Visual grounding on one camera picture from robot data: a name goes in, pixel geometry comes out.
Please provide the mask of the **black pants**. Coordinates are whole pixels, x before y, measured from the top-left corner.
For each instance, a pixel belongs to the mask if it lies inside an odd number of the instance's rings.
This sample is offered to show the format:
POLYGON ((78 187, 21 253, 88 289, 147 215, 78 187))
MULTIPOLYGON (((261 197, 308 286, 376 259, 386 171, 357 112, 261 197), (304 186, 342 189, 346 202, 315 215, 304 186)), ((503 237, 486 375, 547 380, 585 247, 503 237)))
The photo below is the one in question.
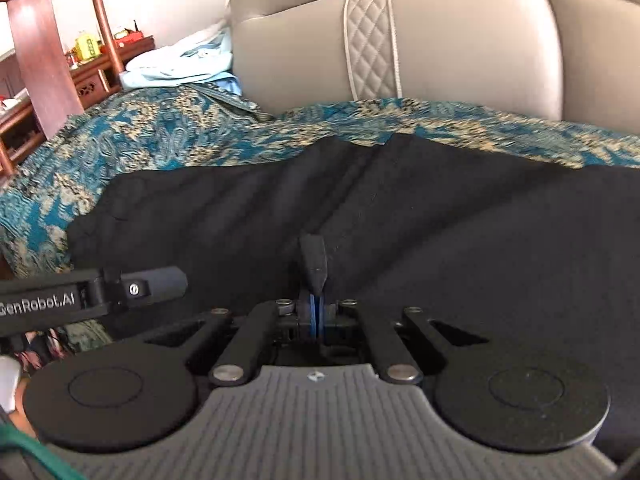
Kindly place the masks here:
POLYGON ((598 447, 639 444, 639 174, 570 169, 396 134, 337 138, 283 162, 137 171, 66 230, 78 269, 178 266, 180 299, 109 316, 124 338, 303 288, 299 240, 326 245, 326 296, 538 344, 590 365, 612 408, 598 447))

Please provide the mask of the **wooden side cabinet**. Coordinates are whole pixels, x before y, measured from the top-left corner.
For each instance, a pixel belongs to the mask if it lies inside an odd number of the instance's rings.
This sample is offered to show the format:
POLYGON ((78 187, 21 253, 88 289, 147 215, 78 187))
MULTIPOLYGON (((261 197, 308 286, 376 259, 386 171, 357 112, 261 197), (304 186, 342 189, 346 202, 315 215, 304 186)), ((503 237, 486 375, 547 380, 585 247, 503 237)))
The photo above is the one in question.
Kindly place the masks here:
MULTIPOLYGON (((137 55, 155 49, 154 37, 143 32, 132 32, 115 40, 116 53, 126 64, 137 55)), ((70 76, 86 110, 119 92, 120 83, 115 74, 106 47, 101 54, 81 62, 70 70, 70 76)), ((1 62, 1 177, 15 174, 17 166, 40 144, 46 142, 26 89, 9 96, 9 76, 18 75, 17 60, 13 53, 1 62)))

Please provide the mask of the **teal paisley sofa cover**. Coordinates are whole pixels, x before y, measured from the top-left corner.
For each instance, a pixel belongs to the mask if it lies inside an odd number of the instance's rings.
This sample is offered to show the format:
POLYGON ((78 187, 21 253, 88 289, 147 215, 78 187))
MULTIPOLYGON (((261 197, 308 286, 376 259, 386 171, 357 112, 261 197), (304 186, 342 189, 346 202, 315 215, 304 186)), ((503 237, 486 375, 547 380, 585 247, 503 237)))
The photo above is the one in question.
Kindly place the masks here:
POLYGON ((384 98, 271 115, 214 84, 139 89, 68 118, 2 182, 2 257, 19 278, 70 270, 67 226, 120 174, 278 162, 327 136, 372 146, 395 133, 572 168, 639 163, 635 134, 481 105, 384 98))

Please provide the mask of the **yellow bottle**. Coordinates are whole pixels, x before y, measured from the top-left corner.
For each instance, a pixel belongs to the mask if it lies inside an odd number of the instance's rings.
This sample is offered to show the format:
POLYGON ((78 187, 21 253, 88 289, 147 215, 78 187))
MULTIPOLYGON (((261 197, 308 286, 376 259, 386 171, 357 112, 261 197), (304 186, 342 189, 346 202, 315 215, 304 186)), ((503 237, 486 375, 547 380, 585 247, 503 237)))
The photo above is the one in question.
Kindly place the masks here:
POLYGON ((81 32, 75 39, 74 52, 78 62, 97 58, 101 54, 100 38, 93 32, 81 32))

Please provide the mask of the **light blue clothes pile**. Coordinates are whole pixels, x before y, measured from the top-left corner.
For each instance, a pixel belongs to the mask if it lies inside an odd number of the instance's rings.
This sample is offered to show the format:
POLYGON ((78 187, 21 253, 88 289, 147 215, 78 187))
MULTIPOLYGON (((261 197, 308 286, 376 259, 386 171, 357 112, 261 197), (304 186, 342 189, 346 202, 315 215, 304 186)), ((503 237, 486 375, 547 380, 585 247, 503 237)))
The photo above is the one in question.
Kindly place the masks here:
POLYGON ((217 23, 171 46, 139 54, 119 79, 125 90, 213 82, 240 96, 239 79, 231 73, 232 58, 230 29, 217 23))

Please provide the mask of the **beige leather sofa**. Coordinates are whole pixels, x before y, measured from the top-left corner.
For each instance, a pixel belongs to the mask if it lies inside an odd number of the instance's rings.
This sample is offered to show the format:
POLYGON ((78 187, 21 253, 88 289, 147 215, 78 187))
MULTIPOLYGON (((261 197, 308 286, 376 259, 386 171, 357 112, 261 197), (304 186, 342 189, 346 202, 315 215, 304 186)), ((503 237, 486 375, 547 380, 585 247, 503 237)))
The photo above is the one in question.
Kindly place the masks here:
POLYGON ((231 0, 244 94, 415 98, 639 130, 639 0, 231 0))

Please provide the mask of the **dark wooden chair frame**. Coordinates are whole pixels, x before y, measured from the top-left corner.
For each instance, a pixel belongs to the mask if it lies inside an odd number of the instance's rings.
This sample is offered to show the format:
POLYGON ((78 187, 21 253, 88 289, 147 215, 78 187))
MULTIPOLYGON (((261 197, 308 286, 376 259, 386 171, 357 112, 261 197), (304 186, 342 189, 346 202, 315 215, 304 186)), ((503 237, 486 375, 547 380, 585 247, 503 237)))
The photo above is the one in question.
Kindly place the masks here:
MULTIPOLYGON (((18 67, 34 114, 47 139, 67 118, 84 111, 58 36, 52 0, 1 0, 8 8, 18 67)), ((117 75, 124 71, 103 0, 92 0, 106 53, 117 75)))

